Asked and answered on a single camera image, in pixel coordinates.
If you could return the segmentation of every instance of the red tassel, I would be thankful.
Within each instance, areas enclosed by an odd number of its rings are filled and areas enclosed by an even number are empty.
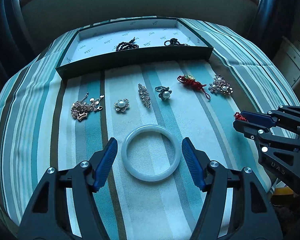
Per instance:
[[[248,121],[248,120],[247,120],[246,118],[244,118],[239,112],[236,112],[236,113],[234,114],[234,118],[235,118],[236,120],[241,120],[241,121],[245,121],[245,122]]]
[[[178,76],[177,79],[182,84],[184,84],[186,86],[191,86],[195,90],[202,90],[204,92],[204,94],[206,95],[206,98],[210,100],[210,98],[211,98],[210,95],[207,92],[205,92],[205,90],[204,90],[204,87],[206,86],[206,84],[202,85],[200,82],[197,82],[197,81],[195,81],[193,79],[189,79],[189,78],[187,79],[184,76]]]

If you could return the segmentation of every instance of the pearl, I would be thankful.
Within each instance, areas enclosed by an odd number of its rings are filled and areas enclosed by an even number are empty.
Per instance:
[[[162,97],[165,98],[165,99],[168,99],[170,97],[170,93],[168,91],[164,91],[162,93]]]
[[[126,102],[125,101],[119,101],[118,102],[118,107],[123,108],[126,106]]]

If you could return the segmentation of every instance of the dark beaded necklace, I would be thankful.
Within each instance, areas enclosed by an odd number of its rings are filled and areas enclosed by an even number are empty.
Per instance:
[[[129,41],[129,42],[121,42],[118,44],[117,48],[115,49],[115,51],[119,51],[119,50],[127,50],[127,49],[138,49],[139,46],[137,44],[133,44],[135,41],[135,37]]]

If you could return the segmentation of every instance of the pearl ring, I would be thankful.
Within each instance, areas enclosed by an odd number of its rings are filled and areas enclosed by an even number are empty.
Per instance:
[[[159,98],[161,98],[161,100],[168,99],[172,93],[172,90],[169,90],[169,87],[158,86],[154,89],[155,91],[159,92]]]

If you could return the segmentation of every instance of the teal striped cloth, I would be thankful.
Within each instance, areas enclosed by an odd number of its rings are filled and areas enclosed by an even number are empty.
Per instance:
[[[181,141],[189,137],[211,160],[236,170],[249,166],[268,191],[275,178],[258,164],[252,140],[233,129],[234,113],[266,112],[278,105],[299,106],[292,89],[271,61],[251,42],[229,28],[181,19],[213,47],[209,62],[180,61],[133,65],[61,81],[55,71],[67,44],[77,30],[57,38],[47,50],[14,75],[0,94],[0,208],[20,224],[27,203],[46,169],[73,168],[103,149],[110,137],[118,140],[118,155],[106,185],[96,194],[100,216],[111,239],[189,239],[202,209],[205,193],[194,186],[185,160],[164,181],[142,182],[124,168],[120,148],[125,136],[145,124],[166,127]],[[191,74],[203,84],[222,75],[234,90],[232,97],[186,89],[179,75]],[[138,97],[145,85],[151,108]],[[154,90],[169,86],[172,95],[162,101]],[[71,117],[72,103],[89,97],[104,109],[78,122]],[[129,99],[126,113],[114,103]],[[293,134],[273,128],[279,136]],[[139,135],[129,147],[133,167],[145,174],[166,170],[173,159],[169,141],[156,133]],[[71,227],[80,236],[72,190],[67,189]],[[231,213],[228,189],[220,236],[226,234]]]

